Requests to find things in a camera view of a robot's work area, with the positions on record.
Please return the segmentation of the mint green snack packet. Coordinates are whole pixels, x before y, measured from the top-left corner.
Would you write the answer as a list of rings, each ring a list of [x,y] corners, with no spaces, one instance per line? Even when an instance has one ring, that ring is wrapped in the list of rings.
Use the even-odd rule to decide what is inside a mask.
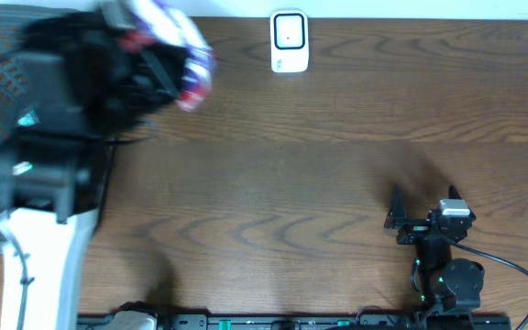
[[[33,108],[24,109],[17,118],[16,124],[19,127],[33,127],[39,123],[39,115]]]

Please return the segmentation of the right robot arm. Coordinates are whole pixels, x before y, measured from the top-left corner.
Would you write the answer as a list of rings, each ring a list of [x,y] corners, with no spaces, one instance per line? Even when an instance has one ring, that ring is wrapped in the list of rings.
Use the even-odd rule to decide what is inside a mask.
[[[461,329],[474,327],[471,312],[480,307],[485,271],[481,264],[453,258],[451,246],[468,235],[474,212],[455,186],[424,218],[407,215],[403,193],[395,188],[384,227],[398,231],[396,242],[411,245],[416,257],[411,282],[422,305],[398,322],[407,329]]]

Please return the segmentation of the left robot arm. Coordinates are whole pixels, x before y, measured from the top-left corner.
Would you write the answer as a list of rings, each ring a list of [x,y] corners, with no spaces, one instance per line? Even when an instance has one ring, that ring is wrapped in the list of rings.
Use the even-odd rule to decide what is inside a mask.
[[[0,145],[4,329],[73,329],[119,134],[182,93],[190,53],[100,12],[26,25],[27,104]]]

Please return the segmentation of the red purple snack packet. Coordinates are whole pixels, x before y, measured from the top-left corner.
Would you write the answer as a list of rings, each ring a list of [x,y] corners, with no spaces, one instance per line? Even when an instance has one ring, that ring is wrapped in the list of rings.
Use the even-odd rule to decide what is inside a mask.
[[[194,22],[165,0],[123,2],[133,27],[126,31],[122,45],[133,53],[144,50],[182,52],[181,86],[177,106],[192,112],[212,90],[215,54]]]

